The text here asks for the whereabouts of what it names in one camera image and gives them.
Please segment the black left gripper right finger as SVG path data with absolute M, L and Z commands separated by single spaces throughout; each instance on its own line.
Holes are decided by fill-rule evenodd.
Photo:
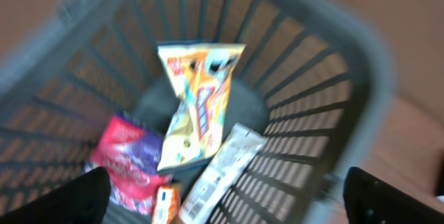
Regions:
M 443 224 L 443 214 L 358 167 L 343 187 L 349 224 Z

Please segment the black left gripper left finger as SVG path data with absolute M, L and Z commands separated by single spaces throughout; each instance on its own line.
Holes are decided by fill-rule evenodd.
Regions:
M 1 224 L 101 224 L 111 192 L 103 167 L 49 192 L 1 217 Z

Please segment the white Pantene tube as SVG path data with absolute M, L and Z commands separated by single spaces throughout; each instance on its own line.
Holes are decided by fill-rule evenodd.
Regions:
M 180 221 L 206 223 L 216 204 L 265 143 L 265 137 L 236 123 L 182 202 L 178 212 Z

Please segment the orange tissue pack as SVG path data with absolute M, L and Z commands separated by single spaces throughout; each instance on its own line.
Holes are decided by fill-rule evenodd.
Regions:
M 162 185 L 157 190 L 152 224 L 171 224 L 181 204 L 182 187 L 179 183 Z

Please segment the red purple pad package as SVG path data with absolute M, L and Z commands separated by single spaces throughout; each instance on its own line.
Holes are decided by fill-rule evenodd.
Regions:
M 171 174 L 159 175 L 163 136 L 128 113 L 108 121 L 84 172 L 103 167 L 111 184 L 110 200 L 142 215 L 152 213 L 157 190 L 170 183 Z

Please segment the yellow snack bag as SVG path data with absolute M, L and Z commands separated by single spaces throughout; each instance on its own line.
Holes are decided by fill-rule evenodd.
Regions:
M 245 48 L 238 43 L 158 45 L 158 57 L 179 100 L 158 171 L 181 169 L 216 154 L 223 141 L 232 73 Z

